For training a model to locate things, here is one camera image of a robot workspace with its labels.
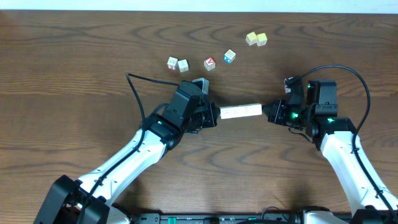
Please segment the block with red emblem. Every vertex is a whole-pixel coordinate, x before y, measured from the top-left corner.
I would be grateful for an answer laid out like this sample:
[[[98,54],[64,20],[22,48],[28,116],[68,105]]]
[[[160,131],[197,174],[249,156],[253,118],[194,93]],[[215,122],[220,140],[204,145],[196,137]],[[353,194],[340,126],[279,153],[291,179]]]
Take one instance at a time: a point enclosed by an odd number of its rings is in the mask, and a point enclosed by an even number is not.
[[[234,106],[231,108],[231,118],[238,118],[241,116],[241,107]]]

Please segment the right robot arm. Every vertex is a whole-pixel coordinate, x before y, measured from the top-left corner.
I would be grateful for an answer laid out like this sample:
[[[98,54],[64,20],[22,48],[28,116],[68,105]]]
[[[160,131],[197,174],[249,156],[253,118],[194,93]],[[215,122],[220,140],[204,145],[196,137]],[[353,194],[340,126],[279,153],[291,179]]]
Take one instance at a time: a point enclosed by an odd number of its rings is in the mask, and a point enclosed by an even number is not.
[[[284,82],[288,100],[264,105],[270,123],[295,129],[322,153],[332,166],[351,209],[351,223],[397,223],[397,197],[378,176],[362,148],[356,128],[338,116],[336,83],[294,78]]]

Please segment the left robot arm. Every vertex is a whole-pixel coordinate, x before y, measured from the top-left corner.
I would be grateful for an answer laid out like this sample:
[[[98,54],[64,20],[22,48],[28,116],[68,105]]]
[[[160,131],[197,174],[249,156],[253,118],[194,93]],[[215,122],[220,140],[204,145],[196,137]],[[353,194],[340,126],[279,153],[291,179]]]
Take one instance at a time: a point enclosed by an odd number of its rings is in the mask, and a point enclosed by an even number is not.
[[[216,126],[220,110],[208,101],[204,78],[182,81],[170,103],[143,118],[134,137],[113,157],[77,180],[63,175],[49,189],[35,223],[130,223],[114,201],[144,170],[178,145],[184,134]]]

